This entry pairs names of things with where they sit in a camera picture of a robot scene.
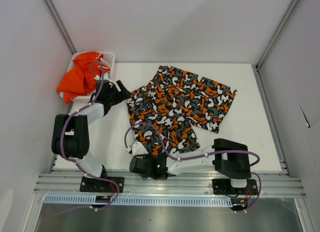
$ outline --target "orange garment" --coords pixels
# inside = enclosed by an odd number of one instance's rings
[[[69,104],[71,99],[88,95],[96,89],[96,80],[91,71],[91,65],[93,62],[100,62],[97,59],[99,54],[97,52],[82,53],[73,60],[74,67],[65,74],[56,89],[58,93],[64,92],[65,103]],[[93,65],[95,75],[101,75],[98,65],[98,63]],[[110,69],[104,69],[104,72],[110,72]]]

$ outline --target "gray floor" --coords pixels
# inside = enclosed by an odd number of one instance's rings
[[[36,231],[302,231],[293,199],[260,199],[247,214],[229,208],[114,205],[98,212],[81,208],[54,215],[71,207],[44,204]]]

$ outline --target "white basket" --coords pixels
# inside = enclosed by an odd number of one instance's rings
[[[66,70],[66,73],[67,73],[68,71],[70,71],[70,70],[75,66],[75,64],[74,64],[74,59],[75,59],[78,55],[80,55],[80,54],[82,54],[82,53],[75,53],[75,54],[73,54],[73,56],[72,56],[72,58],[71,58],[71,61],[70,61],[70,63],[69,63],[68,69]],[[103,59],[110,64],[110,66],[111,66],[111,68],[110,68],[110,77],[112,77],[113,70],[114,70],[114,64],[115,64],[116,55],[115,55],[113,52],[97,51],[97,53],[102,53],[102,54],[103,54]],[[87,101],[88,101],[88,100],[90,99],[90,97],[91,97],[91,94],[86,95],[86,96],[78,96],[78,97],[73,98],[72,100],[87,100]]]

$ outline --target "camouflage shorts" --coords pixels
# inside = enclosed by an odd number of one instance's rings
[[[235,95],[236,90],[211,79],[160,66],[154,78],[128,99],[130,124],[151,123],[170,153],[190,152],[200,147],[191,125],[218,133]],[[150,126],[137,126],[133,132],[149,153],[163,152]]]

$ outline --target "white tabletop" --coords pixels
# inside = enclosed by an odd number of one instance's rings
[[[155,75],[159,65],[174,66],[234,89],[237,94],[224,118],[218,134],[194,127],[201,148],[212,145],[216,138],[225,138],[248,146],[257,153],[261,161],[251,168],[256,172],[278,173],[281,171],[275,144],[272,139],[267,117],[250,64],[158,64],[158,63],[118,63],[112,80],[121,80],[129,91],[146,85]],[[72,111],[86,102],[76,101]],[[130,127],[126,101],[113,106],[109,113],[89,127],[90,151],[106,169],[129,169],[131,156],[124,146],[124,134]],[[130,133],[128,144],[133,143]],[[60,156],[55,168],[75,168]]]

